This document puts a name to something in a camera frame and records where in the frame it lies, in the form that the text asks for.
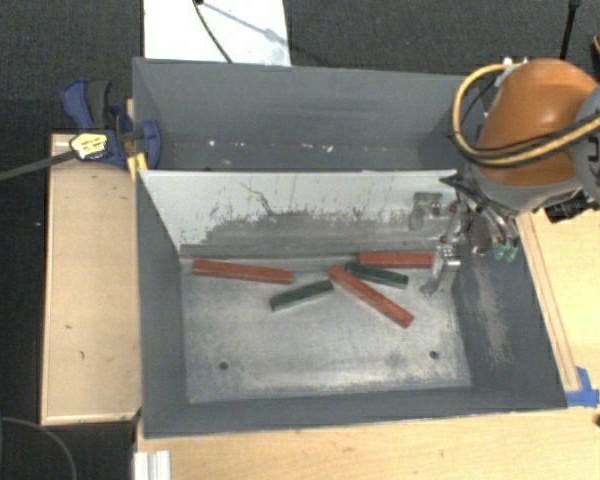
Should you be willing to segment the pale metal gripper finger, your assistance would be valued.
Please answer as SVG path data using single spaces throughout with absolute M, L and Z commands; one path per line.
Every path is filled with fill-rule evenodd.
M 416 192 L 408 219 L 411 231 L 421 230 L 425 223 L 441 214 L 442 194 L 440 192 Z
M 461 266 L 461 259 L 455 246 L 438 246 L 434 253 L 429 276 L 420 287 L 425 296 L 436 293 L 440 287 L 443 275 L 448 271 L 455 271 Z

